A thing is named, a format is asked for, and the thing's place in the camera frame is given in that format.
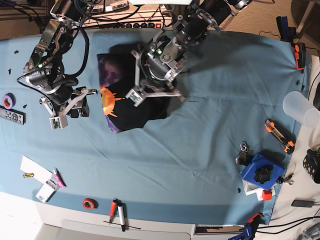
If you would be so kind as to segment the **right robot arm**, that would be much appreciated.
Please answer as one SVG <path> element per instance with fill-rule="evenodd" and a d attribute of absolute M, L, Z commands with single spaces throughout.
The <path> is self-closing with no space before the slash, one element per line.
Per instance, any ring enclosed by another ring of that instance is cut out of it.
<path fill-rule="evenodd" d="M 89 37 L 82 25 L 91 16 L 95 3 L 94 0 L 57 1 L 50 10 L 52 18 L 25 64 L 23 75 L 16 80 L 42 95 L 39 103 L 50 114 L 52 130 L 67 127 L 67 117 L 88 117 L 90 109 L 87 96 L 98 94 L 94 88 L 77 86 L 78 76 L 87 65 L 90 47 Z M 77 28 L 84 38 L 84 56 L 80 69 L 73 74 L 66 74 L 63 55 L 73 46 L 76 37 L 73 28 Z"/>

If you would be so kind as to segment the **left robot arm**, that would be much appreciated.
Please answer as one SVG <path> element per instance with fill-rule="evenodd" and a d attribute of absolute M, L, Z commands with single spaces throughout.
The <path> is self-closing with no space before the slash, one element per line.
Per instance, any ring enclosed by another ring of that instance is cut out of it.
<path fill-rule="evenodd" d="M 190 13 L 176 16 L 171 27 L 162 28 L 135 57 L 134 86 L 126 98 L 138 107 L 147 98 L 178 97 L 182 93 L 173 85 L 186 67 L 185 52 L 202 43 L 209 29 L 221 30 L 251 3 L 249 0 L 192 1 Z"/>

